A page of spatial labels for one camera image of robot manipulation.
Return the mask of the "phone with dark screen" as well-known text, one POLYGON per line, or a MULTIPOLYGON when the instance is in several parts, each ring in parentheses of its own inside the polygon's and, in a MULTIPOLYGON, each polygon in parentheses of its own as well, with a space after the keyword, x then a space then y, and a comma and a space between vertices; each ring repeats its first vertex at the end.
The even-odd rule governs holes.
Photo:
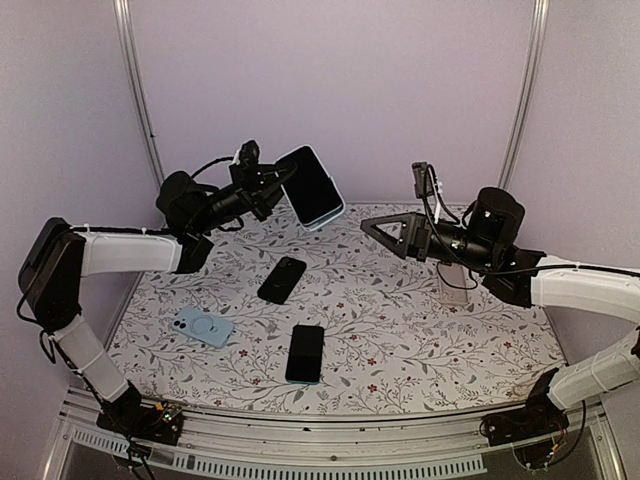
POLYGON ((294 167, 282 185, 301 226, 316 231, 343 214, 345 201, 315 150, 302 145, 279 158, 278 167, 294 167))

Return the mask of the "white phone case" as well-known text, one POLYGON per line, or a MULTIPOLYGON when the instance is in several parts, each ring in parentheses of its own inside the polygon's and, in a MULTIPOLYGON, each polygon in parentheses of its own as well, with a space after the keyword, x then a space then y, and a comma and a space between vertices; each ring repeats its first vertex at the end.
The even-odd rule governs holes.
POLYGON ((469 303, 469 286, 464 268, 457 264, 436 265, 441 302, 446 306, 463 306, 469 303))

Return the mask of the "black cased phone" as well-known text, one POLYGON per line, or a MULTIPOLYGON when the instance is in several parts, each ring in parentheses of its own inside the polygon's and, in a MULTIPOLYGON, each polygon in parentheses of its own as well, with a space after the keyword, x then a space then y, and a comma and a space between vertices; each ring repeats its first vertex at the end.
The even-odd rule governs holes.
POLYGON ((257 296, 266 302, 283 305, 302 278, 307 264, 288 256, 282 257, 258 288, 257 296))

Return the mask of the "bare phone dark screen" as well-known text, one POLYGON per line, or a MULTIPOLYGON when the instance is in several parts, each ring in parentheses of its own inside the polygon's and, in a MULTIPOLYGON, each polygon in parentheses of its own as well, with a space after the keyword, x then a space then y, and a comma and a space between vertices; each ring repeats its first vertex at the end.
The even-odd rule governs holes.
POLYGON ((321 326, 296 325, 292 329, 285 380, 318 384, 321 377, 325 330, 321 326))

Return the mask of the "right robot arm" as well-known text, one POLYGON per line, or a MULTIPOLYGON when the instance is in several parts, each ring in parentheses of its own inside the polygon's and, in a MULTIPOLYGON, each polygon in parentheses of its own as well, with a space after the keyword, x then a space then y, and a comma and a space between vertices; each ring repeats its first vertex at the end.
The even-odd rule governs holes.
MULTIPOLYGON (((639 322, 638 271, 517 247, 525 209, 499 188, 481 189, 467 212, 470 218, 460 226, 438 221, 426 210, 365 219, 361 229, 402 259, 436 259, 477 273, 489 293, 504 303, 564 307, 639 322)), ((556 409, 638 377, 639 332, 632 330, 587 359, 544 374, 529 395, 536 399, 518 412, 517 427, 524 435, 537 436, 554 422, 556 409)))

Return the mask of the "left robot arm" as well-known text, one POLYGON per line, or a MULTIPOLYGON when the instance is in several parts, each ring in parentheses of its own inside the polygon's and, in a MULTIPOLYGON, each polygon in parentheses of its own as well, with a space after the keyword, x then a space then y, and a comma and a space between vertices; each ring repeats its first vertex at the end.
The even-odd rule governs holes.
POLYGON ((141 433, 149 415, 84 319, 81 281, 97 274, 198 272, 213 248, 209 235, 245 213, 265 220, 295 169, 235 161, 230 172, 232 182, 222 189, 199 184, 185 171, 167 177, 156 200, 166 221, 161 230, 72 226, 52 217, 19 271, 19 303, 29 306, 30 322, 41 327, 128 434, 141 433))

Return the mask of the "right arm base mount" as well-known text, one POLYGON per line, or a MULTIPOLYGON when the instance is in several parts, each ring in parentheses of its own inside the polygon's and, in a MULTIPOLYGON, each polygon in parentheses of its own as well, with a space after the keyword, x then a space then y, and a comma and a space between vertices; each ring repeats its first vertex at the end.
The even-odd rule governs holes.
POLYGON ((568 416, 555 406, 525 405, 518 409, 485 415, 478 433, 490 446, 515 444, 543 437, 539 443, 523 444, 513 450, 517 463, 526 470, 542 470, 561 460, 566 445, 568 416))

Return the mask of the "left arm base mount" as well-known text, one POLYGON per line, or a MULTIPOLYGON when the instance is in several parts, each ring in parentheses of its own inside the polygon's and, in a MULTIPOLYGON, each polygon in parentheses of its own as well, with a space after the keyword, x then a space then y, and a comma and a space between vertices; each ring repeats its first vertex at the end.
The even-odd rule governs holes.
POLYGON ((157 408, 145 406, 138 400, 118 400, 105 403, 96 425, 128 439, 176 446, 182 434, 184 416, 166 402, 157 408))

